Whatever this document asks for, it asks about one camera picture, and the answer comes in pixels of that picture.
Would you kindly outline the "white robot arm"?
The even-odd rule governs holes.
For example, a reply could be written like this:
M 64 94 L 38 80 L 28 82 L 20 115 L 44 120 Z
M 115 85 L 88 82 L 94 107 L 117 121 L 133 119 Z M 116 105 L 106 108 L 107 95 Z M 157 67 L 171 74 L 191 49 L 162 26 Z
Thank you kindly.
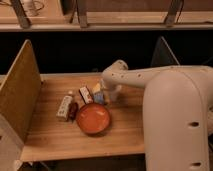
M 144 90 L 147 171 L 210 171 L 208 120 L 213 115 L 213 67 L 170 65 L 130 70 L 118 60 L 102 72 L 106 89 Z

